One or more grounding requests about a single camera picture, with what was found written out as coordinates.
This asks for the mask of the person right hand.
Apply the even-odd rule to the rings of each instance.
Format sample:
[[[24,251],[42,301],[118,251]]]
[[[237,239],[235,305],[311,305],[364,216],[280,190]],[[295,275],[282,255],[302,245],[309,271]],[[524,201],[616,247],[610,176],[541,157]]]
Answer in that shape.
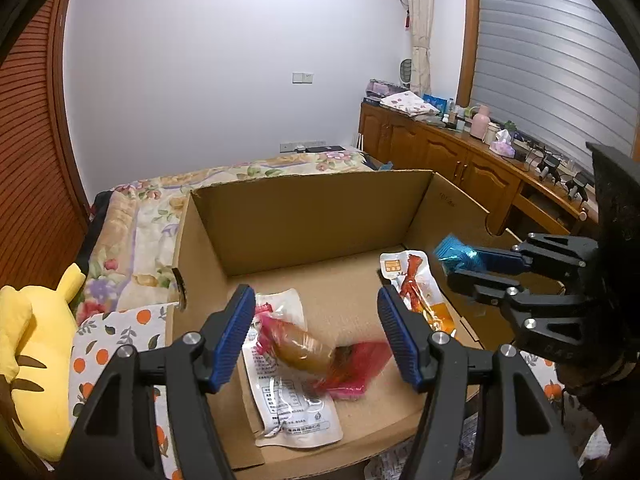
[[[589,411],[597,413],[614,408],[626,396],[634,397],[639,382],[639,363],[623,362],[609,367],[556,364],[559,381],[572,396],[577,396]]]

